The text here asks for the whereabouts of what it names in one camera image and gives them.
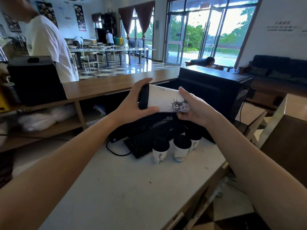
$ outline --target glass door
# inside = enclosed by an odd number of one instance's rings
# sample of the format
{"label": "glass door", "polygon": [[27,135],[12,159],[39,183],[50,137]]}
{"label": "glass door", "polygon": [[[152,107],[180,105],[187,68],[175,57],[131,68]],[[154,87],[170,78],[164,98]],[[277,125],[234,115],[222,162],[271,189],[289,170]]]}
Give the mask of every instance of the glass door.
{"label": "glass door", "polygon": [[165,44],[165,65],[181,66],[186,23],[187,16],[185,14],[169,15],[167,41]]}
{"label": "glass door", "polygon": [[205,32],[202,39],[202,47],[199,58],[213,56],[214,48],[217,44],[224,9],[211,6]]}

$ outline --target forearm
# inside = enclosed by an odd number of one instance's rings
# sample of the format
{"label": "forearm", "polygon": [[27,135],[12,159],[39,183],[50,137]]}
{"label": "forearm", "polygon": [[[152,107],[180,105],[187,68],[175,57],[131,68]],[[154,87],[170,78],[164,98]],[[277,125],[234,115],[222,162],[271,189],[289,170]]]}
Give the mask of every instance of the forearm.
{"label": "forearm", "polygon": [[250,143],[220,113],[211,112],[206,128],[268,226],[305,228],[305,187]]}
{"label": "forearm", "polygon": [[104,117],[4,186],[0,229],[39,228],[118,126],[112,115]]}

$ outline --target hand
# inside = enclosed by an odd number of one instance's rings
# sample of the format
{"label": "hand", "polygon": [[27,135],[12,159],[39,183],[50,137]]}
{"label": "hand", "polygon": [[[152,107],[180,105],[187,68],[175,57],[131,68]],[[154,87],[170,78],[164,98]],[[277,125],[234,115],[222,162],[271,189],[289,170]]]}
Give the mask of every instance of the hand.
{"label": "hand", "polygon": [[189,93],[182,87],[179,87],[179,93],[188,102],[190,110],[187,113],[177,113],[178,118],[206,127],[210,116],[217,113],[217,111],[204,100]]}
{"label": "hand", "polygon": [[138,95],[141,91],[141,88],[146,83],[152,81],[152,78],[145,78],[136,82],[128,96],[123,100],[119,107],[111,113],[116,118],[116,121],[123,125],[125,123],[131,123],[142,117],[152,115],[159,111],[159,107],[150,107],[145,110],[140,110],[138,108]]}

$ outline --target speaker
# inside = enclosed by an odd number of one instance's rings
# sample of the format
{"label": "speaker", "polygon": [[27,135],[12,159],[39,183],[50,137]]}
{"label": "speaker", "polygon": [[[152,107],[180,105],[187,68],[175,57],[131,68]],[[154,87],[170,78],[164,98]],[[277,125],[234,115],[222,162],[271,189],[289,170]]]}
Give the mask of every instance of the speaker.
{"label": "speaker", "polygon": [[67,100],[50,56],[15,57],[7,69],[22,104],[36,106]]}

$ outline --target paper cup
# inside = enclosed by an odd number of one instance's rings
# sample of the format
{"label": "paper cup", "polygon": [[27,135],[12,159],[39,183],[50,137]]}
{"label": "paper cup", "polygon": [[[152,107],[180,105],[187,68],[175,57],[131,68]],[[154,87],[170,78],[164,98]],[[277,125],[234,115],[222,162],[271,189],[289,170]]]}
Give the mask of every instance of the paper cup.
{"label": "paper cup", "polygon": [[185,131],[185,135],[191,140],[192,145],[190,147],[190,150],[188,153],[192,152],[193,150],[196,149],[199,141],[201,140],[201,134],[199,134],[196,130],[193,129],[187,129]]}
{"label": "paper cup", "polygon": [[139,108],[158,106],[159,112],[188,112],[190,107],[178,90],[146,84],[139,94]]}
{"label": "paper cup", "polygon": [[167,139],[155,139],[153,141],[153,157],[155,164],[161,164],[169,149],[169,142]]}
{"label": "paper cup", "polygon": [[191,140],[185,135],[179,135],[174,138],[175,152],[174,158],[178,162],[183,162],[192,145]]}

